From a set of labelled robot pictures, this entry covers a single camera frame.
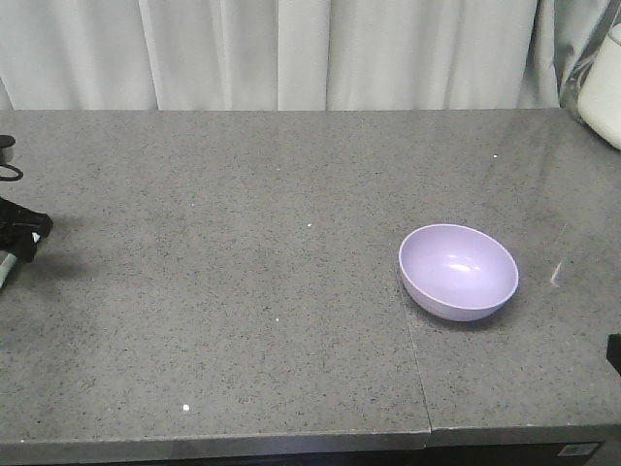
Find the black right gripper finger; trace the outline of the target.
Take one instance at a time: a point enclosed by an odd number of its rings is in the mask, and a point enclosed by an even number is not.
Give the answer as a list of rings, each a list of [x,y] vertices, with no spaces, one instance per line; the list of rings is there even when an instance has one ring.
[[[610,334],[606,343],[606,360],[621,375],[621,334]]]

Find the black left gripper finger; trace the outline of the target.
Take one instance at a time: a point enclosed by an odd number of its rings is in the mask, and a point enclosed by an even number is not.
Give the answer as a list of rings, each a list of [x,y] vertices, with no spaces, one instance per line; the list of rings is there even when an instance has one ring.
[[[47,214],[1,199],[1,251],[30,263],[38,250],[33,235],[46,238],[52,228],[52,219]]]

